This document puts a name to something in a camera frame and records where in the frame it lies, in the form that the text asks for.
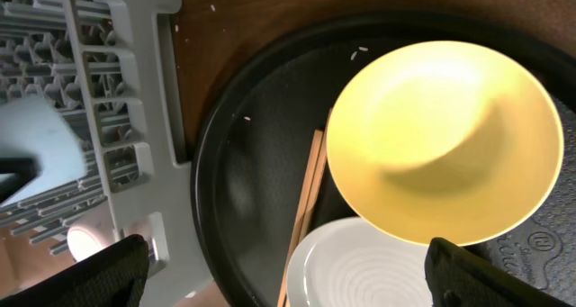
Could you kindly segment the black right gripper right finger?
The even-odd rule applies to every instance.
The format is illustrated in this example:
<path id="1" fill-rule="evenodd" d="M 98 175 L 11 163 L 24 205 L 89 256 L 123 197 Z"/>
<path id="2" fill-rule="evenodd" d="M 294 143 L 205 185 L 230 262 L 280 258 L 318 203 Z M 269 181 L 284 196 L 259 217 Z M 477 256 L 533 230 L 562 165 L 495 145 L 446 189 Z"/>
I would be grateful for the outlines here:
<path id="1" fill-rule="evenodd" d="M 425 259 L 434 307 L 570 307 L 443 238 L 433 238 Z"/>

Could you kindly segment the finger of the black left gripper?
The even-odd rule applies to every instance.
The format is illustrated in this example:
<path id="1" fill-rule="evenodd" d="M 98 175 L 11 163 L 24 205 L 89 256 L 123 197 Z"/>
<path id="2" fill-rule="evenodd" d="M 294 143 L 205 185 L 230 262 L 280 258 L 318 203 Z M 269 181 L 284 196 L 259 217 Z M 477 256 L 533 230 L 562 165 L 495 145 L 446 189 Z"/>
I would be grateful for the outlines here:
<path id="1" fill-rule="evenodd" d="M 33 158 L 1 158 L 1 203 L 6 203 L 39 174 Z"/>

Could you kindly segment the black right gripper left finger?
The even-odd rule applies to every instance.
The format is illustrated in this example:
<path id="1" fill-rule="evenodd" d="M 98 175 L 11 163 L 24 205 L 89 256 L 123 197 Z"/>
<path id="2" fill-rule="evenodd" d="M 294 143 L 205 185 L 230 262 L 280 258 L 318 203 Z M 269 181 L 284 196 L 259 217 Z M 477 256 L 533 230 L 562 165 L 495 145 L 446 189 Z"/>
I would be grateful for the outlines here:
<path id="1" fill-rule="evenodd" d="M 130 235 L 64 271 L 1 300 L 1 307 L 136 307 L 149 273 L 149 246 Z"/>

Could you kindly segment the blue plastic cup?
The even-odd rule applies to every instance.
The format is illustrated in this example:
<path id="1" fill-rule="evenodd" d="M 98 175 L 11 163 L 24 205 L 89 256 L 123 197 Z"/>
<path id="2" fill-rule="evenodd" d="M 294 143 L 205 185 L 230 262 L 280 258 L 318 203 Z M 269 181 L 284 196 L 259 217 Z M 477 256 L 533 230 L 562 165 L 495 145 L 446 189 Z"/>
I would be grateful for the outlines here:
<path id="1" fill-rule="evenodd" d="M 38 176 L 2 206 L 75 181 L 87 174 L 76 134 L 45 99 L 34 96 L 1 106 L 1 158 L 33 158 Z"/>

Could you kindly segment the yellow bowl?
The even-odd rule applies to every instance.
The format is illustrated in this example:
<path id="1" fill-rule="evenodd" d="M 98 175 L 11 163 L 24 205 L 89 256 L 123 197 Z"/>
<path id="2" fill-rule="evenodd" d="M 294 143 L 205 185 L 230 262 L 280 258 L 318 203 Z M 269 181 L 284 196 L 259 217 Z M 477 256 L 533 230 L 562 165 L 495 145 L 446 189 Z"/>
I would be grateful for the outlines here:
<path id="1" fill-rule="evenodd" d="M 376 229 L 467 246 L 514 229 L 544 203 L 564 137 L 551 96 L 517 60 L 474 43 L 425 41 L 347 83 L 326 151 L 338 191 Z"/>

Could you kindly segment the pink plastic cup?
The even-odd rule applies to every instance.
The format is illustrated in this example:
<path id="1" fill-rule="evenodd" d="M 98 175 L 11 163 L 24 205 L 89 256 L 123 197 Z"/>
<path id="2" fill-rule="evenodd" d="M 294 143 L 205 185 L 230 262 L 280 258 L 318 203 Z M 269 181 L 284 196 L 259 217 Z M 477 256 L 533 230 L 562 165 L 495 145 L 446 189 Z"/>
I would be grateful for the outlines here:
<path id="1" fill-rule="evenodd" d="M 148 244 L 148 257 L 155 258 L 150 217 L 115 229 L 110 207 L 99 205 L 74 221 L 67 231 L 67 245 L 76 262 L 85 260 L 116 241 L 133 234 L 141 235 Z"/>

